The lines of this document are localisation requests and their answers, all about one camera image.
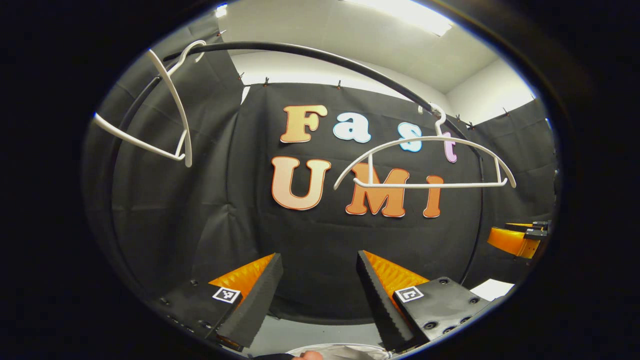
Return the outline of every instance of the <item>human hand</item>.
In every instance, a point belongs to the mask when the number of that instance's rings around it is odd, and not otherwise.
[[[317,351],[305,351],[300,356],[295,356],[291,360],[323,360],[322,354]]]

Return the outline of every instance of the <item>screw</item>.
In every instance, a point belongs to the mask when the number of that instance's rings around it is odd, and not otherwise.
[[[213,329],[211,324],[209,324],[208,322],[206,322],[204,320],[198,320],[198,323],[200,324],[200,326],[204,327],[205,329]]]

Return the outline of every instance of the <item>black curtain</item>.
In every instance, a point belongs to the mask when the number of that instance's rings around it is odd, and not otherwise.
[[[221,42],[211,14],[187,24],[153,46],[162,58],[195,40]],[[185,281],[203,230],[225,221],[225,169],[228,144],[240,107],[243,84],[226,51],[186,59],[172,76],[189,122],[193,166],[173,161],[122,142],[113,173],[113,191],[104,193],[105,171],[115,137],[91,124],[83,152],[83,194],[92,229],[116,269],[141,285],[145,297],[157,297]],[[118,126],[135,97],[157,75],[141,55],[105,96],[97,112]],[[182,133],[176,104],[163,82],[138,110],[127,133],[173,152]],[[108,208],[111,196],[112,208]],[[113,214],[116,234],[110,231]],[[219,234],[220,252],[228,251]],[[239,252],[253,260],[251,249]]]
[[[463,282],[466,288],[473,288],[489,278],[515,283],[530,267],[530,259],[508,254],[486,241],[492,226],[551,220],[555,201],[554,174],[559,165],[549,121],[544,105],[535,100],[469,131],[472,141],[493,151],[511,169],[516,188],[507,183],[484,190],[483,221],[476,254]],[[493,158],[484,152],[481,154],[484,181],[495,181]]]
[[[319,119],[317,130],[307,130],[311,140],[280,142],[287,123],[284,108],[309,104],[322,104],[328,111],[327,116]],[[345,141],[333,134],[337,115],[344,112],[367,118],[370,141]],[[397,127],[402,122],[418,125],[423,136],[435,135],[433,116],[427,112],[419,114],[414,103],[396,97],[317,84],[251,86],[230,139],[228,193],[234,213],[242,216],[253,213],[257,220],[254,228],[238,229],[234,234],[236,241],[248,241],[242,236],[255,237],[261,256],[282,253],[284,275],[271,306],[277,316],[311,323],[371,322],[355,272],[358,250],[368,250],[428,279],[443,275],[460,279],[463,275],[476,239],[479,189],[442,190],[441,215],[437,218],[425,218],[422,214],[428,199],[425,189],[405,191],[406,214],[402,218],[384,217],[380,212],[373,215],[370,211],[362,216],[347,214],[345,207],[354,192],[352,172],[333,190],[339,174],[355,158],[377,145],[398,140]],[[443,126],[443,131],[451,129]],[[424,184],[430,175],[438,175],[447,183],[478,182],[476,155],[463,145],[458,145],[455,153],[458,160],[450,163],[442,142],[423,142],[419,152],[394,146],[376,153],[374,166],[380,181],[393,168],[402,168],[410,173],[407,183]],[[332,164],[316,207],[297,211],[274,201],[271,194],[274,156],[290,156],[300,161],[291,183],[293,194],[298,196],[304,196],[309,188],[308,160],[321,159]],[[214,249],[219,240],[211,241],[208,246]],[[216,265],[207,264],[211,260],[209,253],[198,252],[195,266],[211,273]]]

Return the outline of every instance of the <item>black metal rod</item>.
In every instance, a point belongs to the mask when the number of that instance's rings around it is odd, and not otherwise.
[[[173,65],[175,65],[176,61],[171,62],[165,68],[170,69]],[[131,125],[131,121],[134,116],[137,114],[140,106],[142,106],[145,99],[151,94],[151,92],[156,88],[162,78],[160,76],[155,76],[149,84],[145,86],[145,88],[136,96],[133,100],[127,111],[125,112],[120,125],[118,125],[118,129],[122,132],[126,133],[129,126]],[[136,274],[131,269],[129,262],[126,260],[127,258],[124,256],[124,250],[122,250],[120,243],[118,242],[118,233],[116,231],[115,219],[113,217],[113,177],[115,173],[116,161],[118,159],[118,153],[120,152],[120,146],[122,145],[122,139],[114,136],[113,142],[111,143],[111,149],[109,152],[109,162],[107,167],[104,169],[104,198],[106,200],[105,210],[108,217],[108,222],[110,224],[111,235],[114,237],[114,251],[119,255],[121,262],[124,264],[124,267],[128,270],[129,278],[134,283],[138,285],[138,291],[142,293],[146,293],[146,289],[144,285],[140,282],[140,280],[136,277]]]
[[[480,164],[480,182],[483,183],[484,182],[483,160],[482,158],[479,158],[478,161]],[[480,214],[478,214],[478,230],[476,231],[476,240],[474,241],[474,246],[471,248],[471,256],[469,257],[469,262],[467,263],[467,266],[465,267],[465,271],[462,273],[462,276],[460,277],[460,281],[458,281],[458,284],[462,286],[465,285],[465,280],[467,280],[467,275],[471,270],[471,263],[473,262],[474,257],[476,256],[478,241],[480,239],[480,232],[483,225],[483,216],[482,216],[483,211],[484,211],[484,188],[480,188]]]
[[[327,53],[326,51],[314,49],[312,47],[306,47],[301,45],[293,45],[293,44],[283,44],[279,42],[259,42],[259,41],[237,41],[237,42],[220,42],[217,44],[209,44],[203,46],[196,46],[192,48],[187,55],[206,53],[208,51],[219,51],[219,50],[268,50],[268,51],[278,51],[279,53],[289,53],[306,56],[308,58],[314,58],[318,60],[323,60],[328,63],[332,63],[349,70],[353,70],[359,74],[367,76],[373,80],[376,80],[383,85],[388,86],[389,88],[399,92],[400,94],[407,97],[409,100],[416,102],[418,105],[422,106],[425,110],[431,112],[431,105],[426,102],[424,99],[419,97],[416,93],[407,89],[403,85],[393,81],[388,78],[386,75],[383,75],[370,67],[366,67],[361,63],[357,63],[353,60],[343,58],[342,56]],[[177,58],[180,56],[180,53],[173,53],[171,55],[166,56],[163,61],[168,61]]]

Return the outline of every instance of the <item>white paper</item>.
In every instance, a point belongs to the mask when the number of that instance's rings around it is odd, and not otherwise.
[[[493,301],[496,298],[506,295],[512,287],[513,284],[508,282],[488,279],[482,284],[471,289],[471,292],[487,301]]]

